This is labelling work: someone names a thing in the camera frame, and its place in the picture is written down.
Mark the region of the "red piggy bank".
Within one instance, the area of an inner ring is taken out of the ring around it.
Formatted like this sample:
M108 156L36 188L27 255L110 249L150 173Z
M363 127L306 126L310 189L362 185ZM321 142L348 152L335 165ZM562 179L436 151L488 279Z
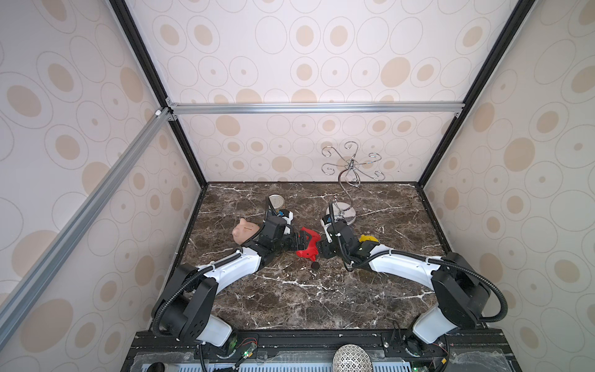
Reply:
M307 231L308 233L311 234L311 240L309 243L309 248L304 251L304 252L297 252L296 255L300 258L305 258L308 259L312 262L315 262L317 260L317 256L319 255L319 251L317 249L317 242L319 242L321 240L320 235L311 229L302 227L301 230L304 229L305 231Z

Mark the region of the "yellow piggy bank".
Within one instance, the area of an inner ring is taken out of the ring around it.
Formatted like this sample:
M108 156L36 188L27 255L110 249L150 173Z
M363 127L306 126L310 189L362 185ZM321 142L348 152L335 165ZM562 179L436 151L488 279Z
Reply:
M379 242L379 240L378 240L376 237L373 237L373 236L368 236L368 235L362 235L362 236L359 238L359 242L360 242L360 243L364 243L364 242L373 242L373 243L377 243L377 244L379 244L379 243L380 243L380 242Z

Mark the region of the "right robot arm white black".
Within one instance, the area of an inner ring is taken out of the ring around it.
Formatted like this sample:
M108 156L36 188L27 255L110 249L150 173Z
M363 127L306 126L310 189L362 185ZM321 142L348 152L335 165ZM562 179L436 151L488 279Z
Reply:
M396 250L375 238L356 237L345 221L329 215L321 225L325 236L318 242L320 252L341 258L347 270L391 274L433 291L437 303L415 319L403 338L410 350L433 344L455 329L473 330L483 323L499 322L508 314L503 292L459 254L427 257Z

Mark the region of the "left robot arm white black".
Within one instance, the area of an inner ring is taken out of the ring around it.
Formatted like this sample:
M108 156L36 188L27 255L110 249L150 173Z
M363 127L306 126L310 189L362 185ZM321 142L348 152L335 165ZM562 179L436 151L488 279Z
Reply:
M217 294L257 273L284 252L311 260L318 255L320 235L306 228L295 230L291 220L288 211L270 215L260 225L241 218L232 230L234 242L239 245L234 254L201 267L186 263L177 267L153 307L151 332L185 343L234 348L235 331L212 314Z

